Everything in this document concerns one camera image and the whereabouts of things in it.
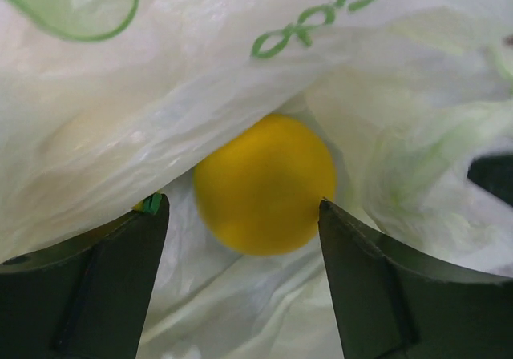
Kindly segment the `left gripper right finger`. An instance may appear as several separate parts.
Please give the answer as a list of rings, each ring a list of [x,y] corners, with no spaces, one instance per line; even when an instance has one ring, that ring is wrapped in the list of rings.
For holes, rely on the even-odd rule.
[[[510,278],[433,258],[328,200],[318,225],[344,357],[511,357]]]

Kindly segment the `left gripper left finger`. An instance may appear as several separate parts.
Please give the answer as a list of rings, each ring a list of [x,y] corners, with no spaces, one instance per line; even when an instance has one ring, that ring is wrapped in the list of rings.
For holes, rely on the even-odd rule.
[[[1,264],[3,358],[134,358],[169,202],[101,240],[79,235]]]

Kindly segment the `green plastic bag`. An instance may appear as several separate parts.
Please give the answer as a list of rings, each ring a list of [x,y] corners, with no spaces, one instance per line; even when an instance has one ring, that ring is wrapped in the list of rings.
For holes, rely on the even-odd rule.
[[[336,203],[510,279],[511,207],[467,179],[512,150],[512,0],[1,0],[1,258],[170,202],[140,358],[346,358],[321,246],[208,234],[192,172],[274,111],[336,165]]]

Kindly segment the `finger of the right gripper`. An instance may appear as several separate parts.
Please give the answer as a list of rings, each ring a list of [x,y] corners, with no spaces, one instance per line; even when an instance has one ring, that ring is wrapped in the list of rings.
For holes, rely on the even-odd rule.
[[[512,206],[512,154],[486,155],[474,159],[469,166],[467,178],[505,204]]]

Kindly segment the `yellow toy fruit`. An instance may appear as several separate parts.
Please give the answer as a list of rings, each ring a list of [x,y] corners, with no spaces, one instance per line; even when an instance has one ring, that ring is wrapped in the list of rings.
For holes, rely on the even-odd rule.
[[[321,138],[299,120],[268,115],[199,162],[196,204],[224,246],[252,256],[293,252],[317,234],[337,172]]]

